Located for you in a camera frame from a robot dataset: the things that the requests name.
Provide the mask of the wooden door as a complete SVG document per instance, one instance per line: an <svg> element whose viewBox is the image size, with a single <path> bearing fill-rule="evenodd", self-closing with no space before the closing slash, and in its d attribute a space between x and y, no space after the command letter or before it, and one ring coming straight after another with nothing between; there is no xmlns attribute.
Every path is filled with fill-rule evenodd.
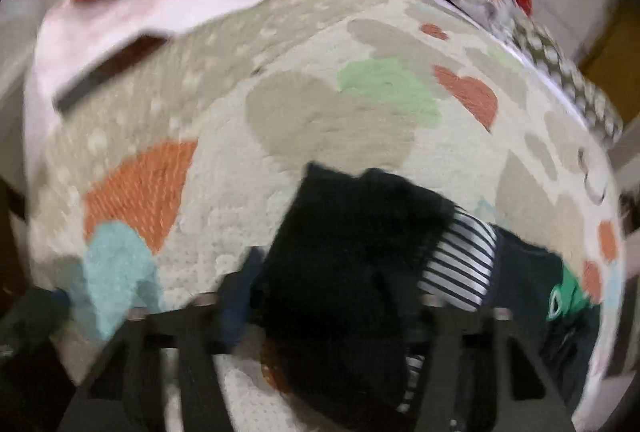
<svg viewBox="0 0 640 432"><path fill-rule="evenodd" d="M639 0L620 0L580 70L613 103L623 122L639 114Z"/></svg>

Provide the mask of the navy striped pants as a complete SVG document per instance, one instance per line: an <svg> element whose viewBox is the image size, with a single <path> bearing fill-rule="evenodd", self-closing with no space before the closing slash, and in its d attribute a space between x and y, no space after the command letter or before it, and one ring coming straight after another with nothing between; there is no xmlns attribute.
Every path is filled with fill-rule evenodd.
<svg viewBox="0 0 640 432"><path fill-rule="evenodd" d="M600 308L560 256L401 176L309 163L250 290L286 386L347 429L406 430L428 366L422 296L507 308L577 407Z"/></svg>

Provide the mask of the olive polka dot bolster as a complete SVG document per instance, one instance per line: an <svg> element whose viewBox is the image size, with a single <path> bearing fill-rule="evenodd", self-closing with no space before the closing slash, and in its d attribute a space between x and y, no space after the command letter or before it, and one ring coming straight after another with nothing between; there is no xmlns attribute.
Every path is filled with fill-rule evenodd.
<svg viewBox="0 0 640 432"><path fill-rule="evenodd" d="M603 146L613 147L623 134L624 122L605 92L580 72L539 22L516 14L510 27L515 47L560 88Z"/></svg>

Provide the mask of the heart patterned quilt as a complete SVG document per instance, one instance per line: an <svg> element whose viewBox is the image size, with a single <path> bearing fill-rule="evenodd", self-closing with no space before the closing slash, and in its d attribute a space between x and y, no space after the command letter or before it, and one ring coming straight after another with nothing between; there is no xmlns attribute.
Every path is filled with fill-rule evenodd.
<svg viewBox="0 0 640 432"><path fill-rule="evenodd" d="M434 0L262 0L66 100L28 200L32 277L72 300L70 378L135 308L178 310L267 256L313 162L401 176L560 256L600 308L567 409L585 429L624 284L608 155L545 74ZM230 431L353 431L286 386L252 311L215 365Z"/></svg>

